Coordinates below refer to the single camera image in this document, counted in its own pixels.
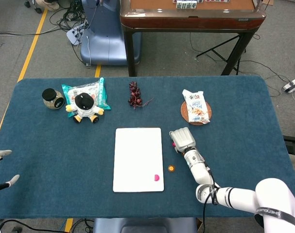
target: metal table leg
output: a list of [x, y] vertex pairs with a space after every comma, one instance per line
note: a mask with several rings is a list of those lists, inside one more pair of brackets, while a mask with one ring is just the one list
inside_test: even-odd
[[129, 77], [135, 77], [136, 76], [136, 67], [135, 67], [135, 63], [134, 63], [134, 48], [133, 48], [132, 34], [133, 34], [132, 32], [123, 31], [124, 46], [125, 46], [126, 55], [127, 55]]
[[241, 36], [239, 40], [237, 41], [233, 51], [231, 52], [227, 61], [227, 65], [224, 68], [221, 75], [229, 75], [231, 73], [236, 63], [238, 62], [239, 58], [241, 57], [243, 51], [245, 50], [250, 40], [252, 39], [253, 35], [254, 35], [254, 32], [241, 33]]

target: stuffed toy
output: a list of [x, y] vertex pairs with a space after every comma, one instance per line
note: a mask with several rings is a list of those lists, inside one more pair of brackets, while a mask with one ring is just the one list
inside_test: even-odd
[[81, 93], [75, 97], [75, 104], [66, 105], [66, 111], [73, 112], [77, 110], [78, 114], [73, 117], [76, 123], [80, 123], [83, 117], [88, 117], [92, 123], [96, 123], [99, 118], [95, 114], [103, 115], [104, 109], [93, 105], [93, 98], [87, 93]]

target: table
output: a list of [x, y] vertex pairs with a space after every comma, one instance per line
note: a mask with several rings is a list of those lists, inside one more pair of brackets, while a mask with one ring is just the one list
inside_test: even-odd
[[261, 1], [231, 0], [198, 3], [195, 10], [175, 8], [172, 0], [121, 0], [121, 25], [129, 76], [136, 76], [133, 38], [135, 32], [238, 33], [222, 75], [229, 75], [254, 33], [266, 18]]
[[[13, 151], [0, 162], [0, 183], [16, 174], [20, 179], [0, 191], [0, 218], [201, 217], [203, 204], [195, 197], [198, 184], [169, 137], [169, 131], [185, 126], [222, 187], [254, 190], [259, 181], [276, 177], [295, 195], [295, 173], [262, 78], [106, 78], [112, 110], [96, 124], [89, 119], [76, 124], [67, 118], [65, 107], [51, 110], [42, 102], [41, 93], [48, 87], [61, 91], [63, 83], [96, 80], [26, 79], [16, 85], [0, 130], [0, 150]], [[144, 102], [153, 101], [132, 109], [127, 102], [130, 81], [138, 82]], [[182, 118], [184, 88], [204, 91], [212, 107], [209, 124], [193, 126]], [[122, 127], [161, 128], [164, 192], [113, 192], [115, 130]], [[174, 173], [168, 165], [175, 166]], [[250, 214], [209, 206], [206, 216]]]

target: snack bag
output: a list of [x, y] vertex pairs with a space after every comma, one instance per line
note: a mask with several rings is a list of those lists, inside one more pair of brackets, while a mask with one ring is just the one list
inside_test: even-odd
[[203, 124], [209, 123], [209, 114], [204, 98], [204, 92], [198, 91], [192, 93], [184, 89], [182, 94], [187, 105], [188, 121], [201, 122]]
[[[110, 110], [111, 108], [106, 104], [107, 94], [104, 87], [104, 78], [100, 78], [98, 82], [88, 83], [82, 86], [67, 86], [62, 84], [62, 89], [64, 96], [66, 98], [67, 104], [74, 104], [75, 97], [83, 92], [89, 94], [94, 99], [94, 105], [103, 108], [105, 110]], [[68, 117], [77, 114], [77, 111], [70, 112]]]

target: black cable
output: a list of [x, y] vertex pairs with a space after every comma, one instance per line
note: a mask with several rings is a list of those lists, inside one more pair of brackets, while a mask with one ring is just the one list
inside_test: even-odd
[[208, 202], [208, 199], [211, 197], [211, 194], [208, 195], [207, 199], [205, 200], [205, 203], [204, 203], [204, 210], [203, 210], [203, 214], [202, 214], [202, 218], [203, 218], [203, 231], [202, 233], [205, 233], [205, 230], [206, 230], [206, 205], [207, 205], [207, 202]]
[[77, 53], [76, 53], [76, 51], [75, 51], [74, 45], [73, 45], [72, 43], [71, 43], [71, 47], [73, 48], [73, 51], [74, 51], [74, 53], [75, 53], [77, 59], [78, 59], [82, 64], [86, 65], [86, 64], [83, 62], [83, 60], [81, 60], [81, 59], [78, 57], [78, 55], [77, 55]]
[[54, 30], [51, 30], [51, 31], [47, 31], [47, 32], [44, 32], [44, 33], [35, 33], [35, 34], [16, 34], [16, 33], [5, 33], [5, 32], [2, 32], [0, 33], [0, 35], [21, 35], [21, 36], [29, 36], [29, 35], [42, 35], [42, 34], [47, 34], [47, 33], [52, 33], [52, 32], [55, 32], [55, 31], [58, 31], [60, 30], [60, 28], [57, 28], [57, 29], [54, 29]]
[[7, 222], [16, 222], [18, 224], [21, 224], [33, 231], [38, 231], [38, 232], [57, 232], [57, 233], [68, 233], [68, 232], [63, 232], [63, 231], [54, 231], [54, 230], [47, 230], [47, 229], [37, 229], [37, 228], [33, 228], [33, 227], [30, 227], [28, 225], [26, 225], [25, 223], [23, 222], [20, 222], [18, 220], [15, 220], [15, 219], [9, 219], [9, 220], [6, 220], [4, 221], [3, 223], [0, 224], [0, 230], [3, 228], [3, 226], [7, 223]]
[[255, 33], [255, 34], [253, 35], [253, 38], [256, 39], [256, 40], [259, 40], [259, 39], [260, 39], [260, 35]]
[[81, 222], [83, 222], [83, 221], [84, 221], [83, 218], [77, 220], [77, 221], [72, 225], [72, 227], [70, 228], [69, 232], [70, 232], [70, 233], [74, 233], [74, 232], [75, 232], [75, 229], [77, 228], [77, 226], [78, 226]]
[[[53, 23], [52, 17], [62, 10], [66, 10], [62, 18]], [[82, 6], [81, 0], [71, 0], [69, 3], [69, 7], [63, 7], [63, 9], [54, 12], [50, 16], [49, 21], [51, 24], [59, 26], [62, 30], [67, 32], [68, 30], [74, 28], [76, 25], [84, 23], [85, 19], [85, 11]]]
[[[254, 34], [254, 35], [258, 36], [258, 38], [255, 38], [254, 36], [253, 36], [253, 38], [255, 38], [256, 40], [259, 40], [259, 39], [260, 39], [260, 35], [258, 35], [258, 34]], [[194, 51], [202, 53], [202, 51], [200, 51], [200, 50], [196, 50], [196, 49], [193, 47], [193, 45], [192, 45], [192, 41], [191, 41], [191, 33], [190, 33], [190, 44], [191, 44], [191, 48], [192, 48]], [[222, 61], [223, 61], [223, 60], [216, 60], [216, 59], [214, 59], [213, 57], [211, 57], [211, 56], [208, 55], [208, 54], [205, 54], [205, 55], [208, 56], [209, 58], [211, 58], [214, 62], [222, 62]], [[279, 79], [281, 79], [282, 81], [284, 81], [284, 82], [286, 82], [286, 83], [289, 83], [289, 82], [290, 82], [290, 80], [289, 80], [288, 77], [286, 77], [286, 76], [284, 76], [284, 75], [281, 75], [281, 74], [277, 74], [277, 73], [274, 72], [270, 67], [264, 65], [264, 64], [261, 63], [261, 62], [256, 62], [256, 61], [253, 61], [253, 60], [243, 60], [243, 61], [240, 61], [240, 62], [254, 62], [254, 63], [260, 64], [260, 65], [262, 65], [262, 66], [268, 68], [271, 72], [273, 72], [273, 73], [275, 74], [275, 75], [270, 76], [270, 77], [268, 77], [268, 78], [266, 78], [266, 79], [264, 79], [264, 80], [267, 80], [267, 79], [269, 79], [269, 78], [271, 78], [271, 77], [277, 76]], [[280, 96], [280, 95], [281, 95], [281, 92], [280, 92], [279, 90], [277, 90], [277, 89], [275, 89], [275, 88], [269, 86], [268, 84], [266, 84], [266, 85], [267, 85], [269, 88], [271, 88], [271, 89], [273, 89], [273, 90], [275, 90], [275, 91], [278, 92], [277, 95], [270, 95], [270, 97], [277, 97], [277, 96]]]
[[85, 232], [86, 233], [93, 233], [93, 230], [89, 227], [85, 227]]
[[[190, 33], [190, 44], [191, 44], [191, 48], [192, 48], [192, 50], [194, 50], [194, 51], [196, 51], [196, 52], [199, 52], [199, 53], [202, 53], [202, 51], [200, 51], [200, 50], [196, 50], [195, 48], [194, 48], [194, 46], [192, 45], [192, 42], [191, 42], [191, 33]], [[213, 61], [215, 61], [215, 62], [220, 62], [220, 61], [222, 61], [222, 60], [216, 60], [216, 59], [214, 59], [213, 57], [211, 57], [209, 54], [207, 54], [207, 53], [205, 53], [205, 56], [208, 56], [209, 58], [211, 58]]]
[[86, 225], [87, 227], [93, 229], [93, 227], [91, 227], [91, 226], [88, 224], [88, 221], [89, 221], [89, 222], [94, 222], [94, 221], [91, 220], [91, 219], [86, 219], [86, 218], [85, 218], [85, 225]]
[[266, 11], [266, 9], [267, 9], [267, 7], [268, 7], [269, 3], [270, 3], [270, 0], [268, 1], [267, 5], [266, 5], [266, 7], [265, 7], [265, 11]]

